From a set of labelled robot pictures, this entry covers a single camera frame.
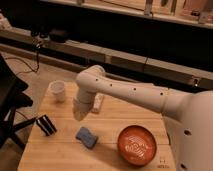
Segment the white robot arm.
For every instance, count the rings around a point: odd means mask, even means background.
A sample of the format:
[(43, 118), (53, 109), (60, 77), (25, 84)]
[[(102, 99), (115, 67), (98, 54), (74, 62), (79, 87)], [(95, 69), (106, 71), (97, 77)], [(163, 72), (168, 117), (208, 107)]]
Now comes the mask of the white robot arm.
[(213, 90), (189, 93), (148, 83), (118, 81), (107, 78), (100, 65), (81, 71), (75, 82), (76, 120), (82, 120), (91, 111), (97, 93), (161, 113), (181, 124), (177, 168), (213, 171)]

